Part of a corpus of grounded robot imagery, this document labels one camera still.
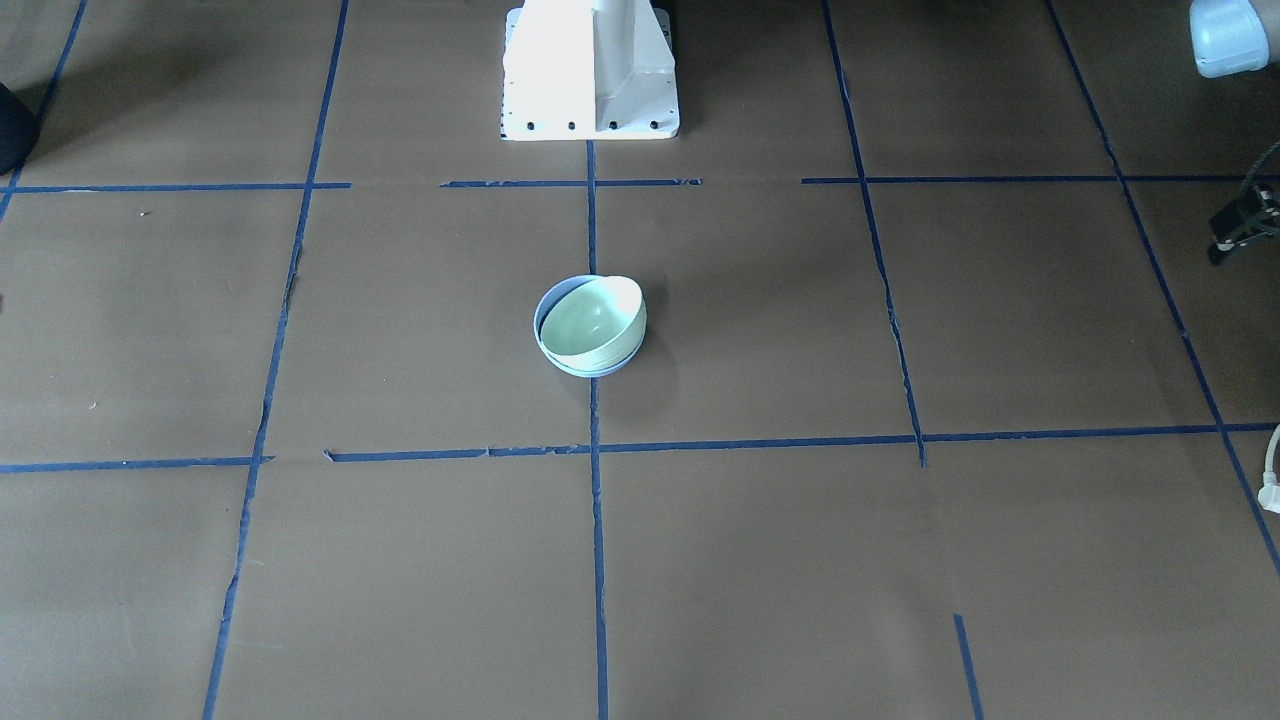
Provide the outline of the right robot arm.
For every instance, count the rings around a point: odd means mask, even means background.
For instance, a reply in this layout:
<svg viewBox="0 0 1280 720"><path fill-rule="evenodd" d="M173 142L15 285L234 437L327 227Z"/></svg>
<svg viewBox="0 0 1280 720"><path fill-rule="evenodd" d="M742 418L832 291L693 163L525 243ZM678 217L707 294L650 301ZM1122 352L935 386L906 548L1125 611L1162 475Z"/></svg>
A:
<svg viewBox="0 0 1280 720"><path fill-rule="evenodd" d="M38 142L37 117L5 85L1 85L1 174L22 165Z"/></svg>

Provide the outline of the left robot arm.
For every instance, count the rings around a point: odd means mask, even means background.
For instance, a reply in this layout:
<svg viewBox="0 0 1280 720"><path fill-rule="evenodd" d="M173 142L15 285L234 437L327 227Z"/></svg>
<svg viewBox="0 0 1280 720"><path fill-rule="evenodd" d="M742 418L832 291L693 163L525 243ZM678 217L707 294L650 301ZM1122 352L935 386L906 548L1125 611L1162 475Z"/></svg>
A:
<svg viewBox="0 0 1280 720"><path fill-rule="evenodd" d="M1196 69L1204 78L1277 64L1277 1L1193 1L1189 31Z"/></svg>

